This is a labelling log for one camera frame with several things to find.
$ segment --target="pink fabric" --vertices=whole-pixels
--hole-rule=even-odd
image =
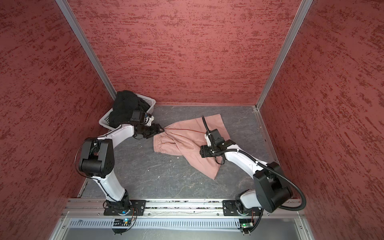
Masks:
[[[229,139],[220,114],[206,117],[205,120],[210,130],[217,129],[225,140]],[[207,144],[204,138],[206,129],[201,118],[176,122],[166,126],[164,130],[153,138],[155,152],[182,155],[192,167],[215,179],[220,165],[215,162],[213,157],[202,158],[200,156],[200,146]]]

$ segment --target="black cable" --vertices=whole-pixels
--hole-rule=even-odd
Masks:
[[[225,159],[223,158],[223,163],[219,163],[219,162],[217,161],[217,159],[216,159],[216,156],[215,156],[215,162],[216,162],[217,164],[224,165],[224,163],[225,163]]]
[[[133,137],[134,139],[137,139],[137,140],[140,140],[140,139],[143,139],[144,137],[142,137],[142,138],[135,138],[135,137]]]
[[[257,227],[257,225],[259,225],[260,220],[262,219],[262,216],[263,216],[263,212],[264,212],[264,209],[261,209],[260,216],[257,219],[257,222],[253,225],[253,228],[249,231],[250,233]]]
[[[211,150],[212,152],[215,151],[215,148],[214,148],[214,139],[213,139],[213,136],[211,134],[211,131],[209,130],[208,128],[208,125],[207,125],[207,122],[205,121],[205,118],[204,116],[201,116],[201,118],[203,119],[203,123],[204,123],[204,127],[205,129],[207,130],[208,132],[208,138],[209,138],[209,141],[211,141]],[[215,162],[219,165],[224,165],[225,164],[225,159],[223,158],[223,163],[219,163],[216,159],[216,156],[215,156]]]
[[[149,116],[148,116],[148,114],[145,113],[145,115],[147,115],[148,120],[146,121],[146,123],[145,123],[144,125],[146,125],[146,124],[149,122]]]
[[[131,229],[132,227],[133,227],[133,225],[135,225],[135,223],[136,223],[136,221],[137,221],[137,216],[138,216],[138,214],[139,214],[139,210],[137,209],[137,208],[135,208],[135,207],[132,207],[134,210],[136,209],[136,218],[135,218],[135,221],[133,222],[133,224],[127,229],[127,231],[129,230],[129,229]]]
[[[93,147],[91,148],[91,150],[89,151],[89,153],[92,153],[93,150],[97,147],[97,144],[93,145]]]
[[[86,177],[86,178],[89,178],[89,179],[96,180],[96,181],[99,183],[99,186],[103,189],[103,191],[104,191],[105,194],[107,195],[107,197],[110,197],[110,199],[114,200],[115,202],[118,202],[117,200],[113,199],[113,197],[111,197],[111,196],[109,195],[109,193],[107,193],[107,191],[105,191],[105,189],[104,189],[104,187],[103,187],[103,185],[101,184],[101,182],[100,182],[99,179],[96,179],[96,178],[93,178],[93,177],[88,177],[88,176],[82,175],[82,174],[80,173],[79,169],[77,168],[77,166],[76,166],[76,158],[77,158],[77,154],[79,153],[80,148],[84,145],[85,142],[86,142],[86,141],[84,141],[84,142],[80,145],[79,149],[77,149],[76,155],[75,155],[75,157],[74,157],[74,168],[76,169],[76,172],[77,172],[80,176],[82,176],[82,177]]]
[[[287,206],[280,206],[279,208],[281,209],[284,209],[284,210],[288,210],[288,211],[300,211],[300,210],[303,210],[305,208],[305,206],[307,205],[307,199],[305,198],[305,195],[303,193],[303,191],[301,191],[301,189],[296,186],[293,182],[291,182],[288,178],[286,178],[285,176],[281,175],[280,173],[276,172],[275,170],[273,170],[272,168],[270,167],[267,167],[266,165],[258,162],[257,165],[259,165],[260,167],[276,174],[277,176],[281,177],[282,179],[286,180],[287,182],[289,182],[289,184],[292,185],[292,187],[294,189],[296,189],[296,191],[300,194],[300,197],[301,197],[301,204],[297,207],[287,207]]]
[[[281,175],[280,173],[276,172],[275,170],[273,170],[272,168],[260,163],[259,161],[257,161],[254,157],[252,157],[252,155],[250,155],[249,153],[247,152],[244,152],[243,150],[237,150],[237,149],[226,149],[226,150],[223,150],[223,151],[220,151],[220,152],[214,152],[215,155],[221,155],[223,153],[226,153],[226,152],[239,152],[241,154],[244,154],[246,155],[249,159],[251,159],[252,161],[254,161],[255,163],[257,163],[258,166],[272,172],[273,174],[276,174],[277,176],[281,177],[282,179],[286,180],[289,184],[292,185],[292,187],[294,189],[296,189],[296,191],[300,194],[300,197],[301,197],[301,204],[297,207],[287,207],[287,206],[280,206],[279,208],[281,209],[284,209],[284,210],[288,210],[288,211],[300,211],[300,210],[303,210],[305,208],[305,206],[307,205],[307,200],[305,198],[305,195],[303,193],[303,191],[301,191],[301,189],[299,189],[298,186],[296,186],[293,182],[291,182],[288,178],[286,178],[285,176]]]

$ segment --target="gray marble surface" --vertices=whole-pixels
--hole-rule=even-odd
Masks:
[[[231,140],[256,158],[270,162],[252,107],[155,106],[156,123],[165,127],[177,121],[221,114]],[[252,189],[253,180],[226,161],[215,180],[193,168],[183,157],[156,153],[153,139],[128,138],[114,149],[114,171],[130,198],[234,198]],[[104,197],[90,181],[82,197]]]

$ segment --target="white plastic basket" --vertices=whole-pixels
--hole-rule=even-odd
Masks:
[[[155,106],[156,104],[156,100],[155,99],[152,99],[152,98],[149,98],[149,97],[146,97],[146,96],[143,96],[143,95],[140,95],[140,94],[137,94],[135,93],[139,98],[143,99],[146,103],[148,103],[150,105],[147,113],[149,114],[152,114],[153,112],[153,107]],[[116,128],[113,128],[113,127],[110,127],[109,126],[109,121],[108,121],[108,118],[109,118],[109,114],[113,111],[113,108],[111,108],[100,120],[99,120],[99,124],[105,128],[108,128],[110,130],[115,130]]]

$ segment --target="black mounting bracket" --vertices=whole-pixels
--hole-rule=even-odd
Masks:
[[[241,216],[238,208],[239,202],[237,200],[223,200],[224,216]],[[258,207],[249,209],[247,216],[252,216],[252,211],[255,213],[254,216],[260,216],[260,209]]]
[[[145,204],[147,201],[145,200],[130,200],[131,201],[131,206],[136,208],[138,210],[137,215],[138,216],[143,216],[144,210],[145,210]],[[120,217],[126,217],[126,216],[132,216],[133,210],[132,208],[128,212],[127,215],[119,215],[115,209],[110,208],[107,206],[104,210],[104,216],[120,216]]]

